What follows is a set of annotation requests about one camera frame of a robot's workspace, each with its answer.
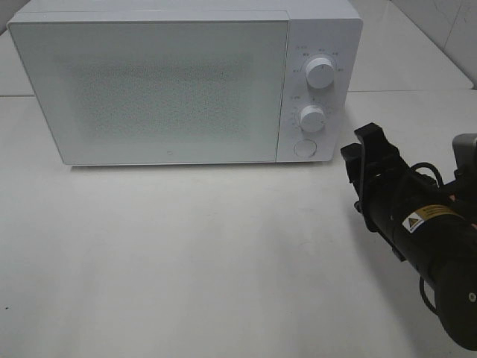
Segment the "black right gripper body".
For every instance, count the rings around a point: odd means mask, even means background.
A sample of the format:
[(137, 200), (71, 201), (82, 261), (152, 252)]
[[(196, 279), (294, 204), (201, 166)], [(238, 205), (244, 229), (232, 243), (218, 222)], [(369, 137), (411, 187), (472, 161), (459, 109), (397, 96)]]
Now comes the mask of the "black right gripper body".
[(358, 200), (355, 208), (364, 217), (366, 227), (384, 239), (391, 239), (400, 224), (399, 212), (410, 206), (410, 200), (437, 192), (443, 186), (440, 172), (430, 163), (409, 166), (398, 148), (380, 161), (362, 162), (360, 185), (353, 185)]

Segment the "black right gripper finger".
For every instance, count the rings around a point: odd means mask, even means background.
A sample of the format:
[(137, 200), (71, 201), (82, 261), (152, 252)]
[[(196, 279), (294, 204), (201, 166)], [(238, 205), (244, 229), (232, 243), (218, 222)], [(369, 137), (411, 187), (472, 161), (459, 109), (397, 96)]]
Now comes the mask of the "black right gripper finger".
[(360, 185), (362, 179), (362, 144), (352, 143), (341, 148), (347, 176), (352, 185)]
[(361, 145), (361, 161), (364, 164), (380, 161), (390, 152), (390, 143), (377, 124), (364, 125), (356, 129), (354, 134)]

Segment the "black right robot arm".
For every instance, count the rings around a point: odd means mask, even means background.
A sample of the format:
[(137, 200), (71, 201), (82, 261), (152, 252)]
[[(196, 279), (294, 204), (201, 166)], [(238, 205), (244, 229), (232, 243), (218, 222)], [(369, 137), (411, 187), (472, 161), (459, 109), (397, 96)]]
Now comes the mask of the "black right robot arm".
[(476, 350), (476, 135), (452, 141), (455, 179), (431, 163), (409, 166), (374, 123), (344, 146), (347, 176), (369, 231), (420, 275), (420, 295), (448, 336)]

